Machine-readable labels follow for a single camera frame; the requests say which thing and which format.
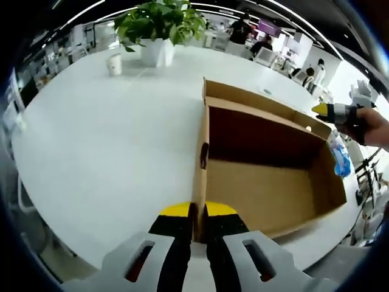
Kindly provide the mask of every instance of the paper cup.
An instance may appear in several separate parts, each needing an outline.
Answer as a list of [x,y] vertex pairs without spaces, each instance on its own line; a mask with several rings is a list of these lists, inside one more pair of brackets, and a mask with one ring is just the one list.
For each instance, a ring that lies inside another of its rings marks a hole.
[[113,55],[107,60],[107,67],[110,76],[118,76],[122,73],[122,56],[120,54]]

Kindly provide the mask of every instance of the open cardboard box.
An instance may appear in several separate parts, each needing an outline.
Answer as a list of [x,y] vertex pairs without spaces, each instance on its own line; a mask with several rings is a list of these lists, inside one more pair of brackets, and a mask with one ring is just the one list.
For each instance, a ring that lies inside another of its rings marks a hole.
[[261,95],[204,80],[193,201],[234,208],[250,230],[288,234],[346,203],[325,124]]

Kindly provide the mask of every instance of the desk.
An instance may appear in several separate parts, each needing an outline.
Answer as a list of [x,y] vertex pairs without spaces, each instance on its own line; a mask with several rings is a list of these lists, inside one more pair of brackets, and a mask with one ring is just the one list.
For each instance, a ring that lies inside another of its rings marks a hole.
[[[54,233],[96,268],[104,255],[159,212],[191,199],[202,116],[202,78],[253,92],[305,113],[316,104],[301,86],[254,62],[209,49],[176,48],[169,68],[144,68],[138,52],[123,56],[123,75],[88,55],[56,76],[24,112],[14,132],[22,181]],[[348,202],[317,224],[281,238],[305,269],[330,252],[359,212],[357,181],[345,180]]]

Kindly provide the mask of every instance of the ceiling light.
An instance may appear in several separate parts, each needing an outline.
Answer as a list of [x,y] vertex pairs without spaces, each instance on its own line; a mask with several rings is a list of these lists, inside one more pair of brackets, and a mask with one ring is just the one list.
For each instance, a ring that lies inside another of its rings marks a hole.
[[282,31],[283,33],[285,33],[286,35],[289,35],[290,37],[292,37],[292,35],[291,35],[289,32],[287,32],[286,30],[281,29],[281,31]]
[[58,0],[58,1],[53,5],[53,7],[51,7],[51,9],[55,9],[61,1],[62,1],[62,0]]
[[233,15],[229,15],[229,14],[225,14],[225,13],[221,13],[221,12],[217,12],[217,11],[210,11],[210,10],[203,10],[203,9],[196,9],[196,10],[200,11],[200,12],[209,13],[209,14],[218,14],[218,15],[228,16],[230,18],[239,19],[239,17],[237,17],[237,16],[233,16]]
[[300,29],[300,30],[301,30],[302,32],[304,32],[307,36],[309,36],[313,41],[317,41],[316,38],[315,38],[313,35],[311,35],[309,32],[307,32],[305,29],[303,29],[303,28],[302,28],[301,26],[299,26],[297,23],[294,23],[293,21],[291,21],[291,20],[290,20],[288,17],[286,17],[285,15],[282,15],[281,13],[279,13],[279,12],[273,10],[273,9],[270,9],[270,8],[264,6],[264,5],[256,4],[255,2],[253,2],[253,1],[251,1],[251,0],[245,0],[245,1],[246,1],[246,2],[249,2],[249,3],[252,3],[252,4],[255,4],[255,5],[259,6],[259,7],[262,7],[263,9],[266,9],[266,10],[268,10],[268,11],[270,11],[270,12],[272,12],[272,13],[278,15],[279,17],[281,17],[282,19],[284,19],[287,23],[291,23],[294,27]]
[[80,13],[76,14],[75,16],[73,16],[71,19],[69,19],[69,20],[67,21],[67,23],[65,23],[63,26],[61,26],[61,27],[60,27],[60,30],[63,29],[65,26],[67,26],[69,23],[75,21],[77,18],[79,18],[79,17],[80,17],[82,14],[84,14],[85,12],[89,11],[90,9],[92,9],[92,8],[94,8],[94,7],[96,7],[96,6],[100,5],[100,4],[102,4],[102,3],[104,3],[104,2],[105,2],[105,0],[100,0],[100,1],[96,2],[95,4],[89,6],[88,8],[85,8],[83,11],[81,11]]
[[[290,29],[288,27],[282,27],[281,31],[283,31],[286,34],[289,34],[291,37],[294,37],[292,35],[292,33],[296,33],[296,29]],[[314,39],[314,43],[312,45],[316,46],[320,49],[324,49],[324,46],[320,42],[318,42],[316,39]]]
[[[217,6],[217,5],[211,5],[211,4],[204,4],[204,3],[191,3],[191,5],[208,6],[208,7],[219,8],[219,9],[223,9],[223,10],[228,10],[228,11],[232,11],[232,12],[244,14],[244,12],[242,12],[242,11],[235,10],[235,9],[231,9],[231,8],[227,8],[227,7],[223,7],[223,6]],[[249,16],[252,17],[252,18],[258,19],[258,20],[260,19],[259,17],[256,17],[256,16],[251,15],[251,14],[249,14]]]
[[338,57],[344,61],[345,59],[342,57],[342,55],[340,54],[340,52],[334,47],[334,45],[332,44],[332,42],[330,42],[329,39],[327,39],[324,34],[322,34],[316,27],[314,27],[312,24],[310,24],[307,20],[305,20],[302,16],[300,16],[299,14],[295,13],[293,10],[287,8],[286,6],[284,6],[283,4],[280,4],[278,3],[277,1],[274,1],[274,0],[266,0],[270,3],[273,3],[274,5],[277,5],[279,6],[279,8],[289,12],[291,15],[295,16],[296,18],[298,18],[300,21],[302,21],[303,23],[305,23],[307,26],[309,26],[315,33],[317,33],[318,35],[320,35],[320,37],[331,47],[332,50],[334,50],[334,52],[338,55]]
[[94,22],[95,22],[95,23],[98,23],[99,21],[104,20],[104,19],[106,19],[106,18],[109,18],[109,17],[111,17],[111,16],[114,16],[114,15],[116,15],[116,14],[120,14],[120,13],[123,13],[123,12],[126,12],[126,11],[130,11],[130,10],[136,9],[136,8],[137,8],[137,7],[135,6],[135,7],[131,7],[131,8],[128,8],[128,9],[123,9],[123,10],[121,10],[121,11],[116,11],[116,12],[114,12],[114,13],[111,13],[111,14],[109,14],[109,15],[106,15],[106,16],[104,16],[104,17],[99,18],[98,20],[95,20]]

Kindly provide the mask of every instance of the white flower pot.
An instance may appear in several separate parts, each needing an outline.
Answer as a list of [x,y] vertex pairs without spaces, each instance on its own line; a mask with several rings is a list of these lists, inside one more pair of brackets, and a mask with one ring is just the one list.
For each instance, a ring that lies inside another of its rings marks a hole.
[[171,65],[175,49],[169,39],[142,40],[142,44],[146,46],[141,50],[142,61],[146,66],[167,67]]

